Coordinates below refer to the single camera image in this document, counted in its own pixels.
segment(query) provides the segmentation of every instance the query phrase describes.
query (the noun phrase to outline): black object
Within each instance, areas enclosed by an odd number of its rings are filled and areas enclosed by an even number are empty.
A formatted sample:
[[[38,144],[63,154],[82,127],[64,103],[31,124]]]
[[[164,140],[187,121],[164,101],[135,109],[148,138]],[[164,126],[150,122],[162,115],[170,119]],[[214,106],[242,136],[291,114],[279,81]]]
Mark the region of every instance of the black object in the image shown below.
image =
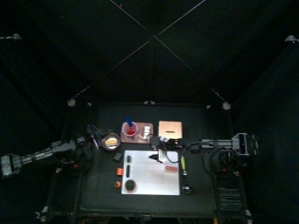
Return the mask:
[[[158,154],[154,154],[154,155],[150,156],[150,158],[158,161],[159,155]]]
[[[210,156],[210,168],[214,173],[226,172],[231,169],[232,159],[227,151],[215,150]]]
[[[122,159],[123,154],[118,153],[114,157],[114,159],[119,162]]]
[[[222,173],[222,178],[212,179],[212,185],[219,223],[228,220],[248,223],[251,217],[242,177],[230,172]]]
[[[98,130],[98,128],[94,125],[88,125],[87,126],[87,132],[88,132],[90,138],[92,139],[94,144],[95,144],[95,146],[96,146],[96,148],[99,150],[99,148],[102,146],[102,141],[100,141],[102,138],[99,136],[99,130]]]
[[[159,136],[152,136],[150,138],[150,144],[151,144],[152,148],[156,149],[156,146],[160,144]]]
[[[126,182],[126,189],[127,189],[128,191],[134,191],[135,188],[136,188],[136,182],[135,182],[132,179],[130,179],[130,180]]]
[[[131,169],[131,165],[128,164],[126,166],[126,176],[130,178],[130,169]]]
[[[123,218],[123,217],[112,217],[107,224],[139,224],[142,221],[142,217],[135,218]],[[152,220],[146,221],[147,224],[180,224],[176,218],[154,218]]]
[[[127,161],[128,163],[131,163],[131,156],[127,156],[127,157],[126,157],[126,161]]]
[[[184,193],[191,193],[192,192],[192,185],[190,183],[184,183],[182,185],[182,190]]]
[[[23,168],[56,165],[68,170],[70,175],[80,175],[92,166],[94,151],[91,149],[90,135],[79,136],[75,140],[64,143],[54,142],[42,151],[25,156],[8,154],[1,156],[0,170],[3,179],[11,178]]]

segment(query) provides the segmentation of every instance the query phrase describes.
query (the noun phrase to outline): blue object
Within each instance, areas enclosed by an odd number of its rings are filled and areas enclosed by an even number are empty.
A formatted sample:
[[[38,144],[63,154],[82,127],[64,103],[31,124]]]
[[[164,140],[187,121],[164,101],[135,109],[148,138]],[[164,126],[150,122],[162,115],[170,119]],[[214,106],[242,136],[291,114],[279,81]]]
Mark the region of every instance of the blue object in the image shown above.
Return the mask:
[[[126,122],[127,122],[130,128],[134,127],[132,120],[131,120],[131,118],[128,116],[126,116]]]

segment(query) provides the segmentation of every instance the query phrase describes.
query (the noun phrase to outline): red object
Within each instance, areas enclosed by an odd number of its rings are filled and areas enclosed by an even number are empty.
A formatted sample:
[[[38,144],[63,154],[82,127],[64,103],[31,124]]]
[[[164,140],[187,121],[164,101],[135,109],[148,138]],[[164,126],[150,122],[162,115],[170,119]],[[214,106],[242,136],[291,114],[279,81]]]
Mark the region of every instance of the red object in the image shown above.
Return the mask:
[[[115,188],[118,189],[118,188],[120,188],[120,186],[122,186],[120,181],[116,181],[116,183],[115,183]]]
[[[136,133],[135,127],[130,127],[130,130],[126,132],[130,136]]]
[[[175,166],[170,166],[170,165],[167,165],[166,167],[164,167],[164,169],[168,171],[168,172],[178,172],[178,167],[175,167]]]
[[[123,176],[124,169],[123,168],[116,168],[116,175]]]

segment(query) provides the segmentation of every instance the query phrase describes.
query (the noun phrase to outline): tray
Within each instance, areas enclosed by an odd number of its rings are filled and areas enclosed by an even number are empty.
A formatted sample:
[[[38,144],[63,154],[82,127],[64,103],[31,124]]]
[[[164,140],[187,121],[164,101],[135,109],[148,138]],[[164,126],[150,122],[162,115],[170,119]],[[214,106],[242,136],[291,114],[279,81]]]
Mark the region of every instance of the tray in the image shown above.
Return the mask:
[[[124,156],[124,176],[122,185],[122,194],[143,195],[180,195],[179,172],[168,172],[166,166],[176,167],[179,163],[172,164],[168,160],[164,163],[156,162],[150,156],[158,154],[156,150],[127,150]],[[168,158],[178,161],[178,152],[168,151]],[[126,189],[126,182],[135,181],[134,191]]]
[[[136,122],[136,125],[138,125],[138,133],[134,137],[126,136],[123,131],[120,130],[122,142],[132,143],[132,144],[148,144],[150,136],[154,134],[154,125],[147,122]],[[147,136],[147,138],[144,138],[146,126],[150,127],[150,135]]]

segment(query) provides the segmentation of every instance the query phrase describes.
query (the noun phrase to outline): white board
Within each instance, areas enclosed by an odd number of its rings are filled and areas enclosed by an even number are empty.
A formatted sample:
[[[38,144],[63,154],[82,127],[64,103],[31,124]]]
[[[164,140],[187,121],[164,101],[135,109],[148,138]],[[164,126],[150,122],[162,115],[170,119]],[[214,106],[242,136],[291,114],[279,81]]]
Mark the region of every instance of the white board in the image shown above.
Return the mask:
[[[179,163],[174,164],[166,159],[164,163],[156,162],[150,156],[158,154],[155,150],[127,150],[124,156],[123,194],[150,195],[180,195]],[[168,151],[167,156],[178,161],[178,152]],[[127,177],[127,166],[130,165],[130,177]],[[166,166],[176,167],[178,171],[167,171]],[[126,182],[135,181],[135,190],[126,189]]]

